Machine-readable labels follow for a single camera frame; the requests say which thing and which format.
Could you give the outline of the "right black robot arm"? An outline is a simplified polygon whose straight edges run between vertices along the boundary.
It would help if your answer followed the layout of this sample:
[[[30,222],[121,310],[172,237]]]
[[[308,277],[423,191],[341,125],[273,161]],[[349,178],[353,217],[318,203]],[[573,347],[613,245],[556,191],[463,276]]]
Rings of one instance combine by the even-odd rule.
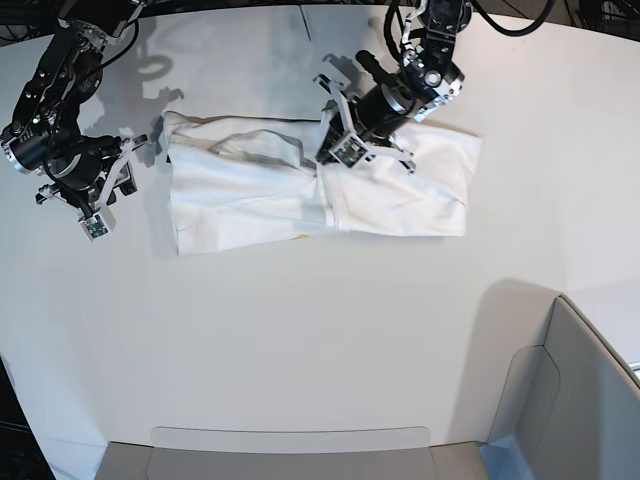
[[[33,77],[25,84],[11,122],[1,133],[1,147],[14,168],[45,174],[50,182],[37,203],[57,197],[92,221],[113,199],[115,187],[135,190],[131,174],[122,170],[129,150],[145,136],[84,135],[78,125],[80,107],[98,90],[107,44],[126,29],[139,29],[144,1],[62,1],[54,35]]]

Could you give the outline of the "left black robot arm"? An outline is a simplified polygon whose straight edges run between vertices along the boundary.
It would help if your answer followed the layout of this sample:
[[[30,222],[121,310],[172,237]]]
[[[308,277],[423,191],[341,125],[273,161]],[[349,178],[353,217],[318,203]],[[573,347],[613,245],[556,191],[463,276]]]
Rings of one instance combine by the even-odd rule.
[[[392,23],[398,12],[399,3],[391,2],[383,25],[396,72],[385,70],[371,52],[361,50],[356,61],[374,81],[366,94],[348,94],[346,84],[324,74],[315,78],[331,97],[322,113],[322,137],[315,154],[319,164],[352,168],[384,156],[413,173],[413,154],[397,145],[394,134],[410,120],[423,121],[461,92],[464,74],[452,56],[456,35],[470,21],[471,4],[420,1],[400,20],[401,38],[396,41]]]

